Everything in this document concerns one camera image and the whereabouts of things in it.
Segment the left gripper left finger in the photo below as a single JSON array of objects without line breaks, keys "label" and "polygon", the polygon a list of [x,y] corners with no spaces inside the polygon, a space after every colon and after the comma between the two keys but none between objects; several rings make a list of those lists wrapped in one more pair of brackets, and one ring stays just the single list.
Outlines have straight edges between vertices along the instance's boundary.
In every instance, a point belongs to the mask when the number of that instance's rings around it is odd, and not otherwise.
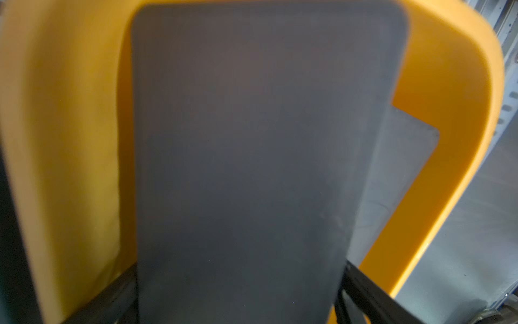
[{"label": "left gripper left finger", "polygon": [[63,323],[116,323],[137,300],[137,263]]}]

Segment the black pencil case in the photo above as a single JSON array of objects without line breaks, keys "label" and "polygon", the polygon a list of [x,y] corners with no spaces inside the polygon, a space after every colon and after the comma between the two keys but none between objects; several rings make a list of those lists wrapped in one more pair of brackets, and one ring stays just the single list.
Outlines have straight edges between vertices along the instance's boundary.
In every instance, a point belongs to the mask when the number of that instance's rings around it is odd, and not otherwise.
[{"label": "black pencil case", "polygon": [[326,323],[407,35],[395,1],[136,12],[141,323]]}]

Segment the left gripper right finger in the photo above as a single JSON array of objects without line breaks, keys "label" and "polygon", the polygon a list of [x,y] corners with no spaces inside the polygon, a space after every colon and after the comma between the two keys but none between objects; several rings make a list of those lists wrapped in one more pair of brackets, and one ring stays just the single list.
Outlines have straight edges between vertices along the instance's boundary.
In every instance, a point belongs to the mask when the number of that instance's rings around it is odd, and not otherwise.
[{"label": "left gripper right finger", "polygon": [[350,262],[334,308],[338,323],[421,323]]}]

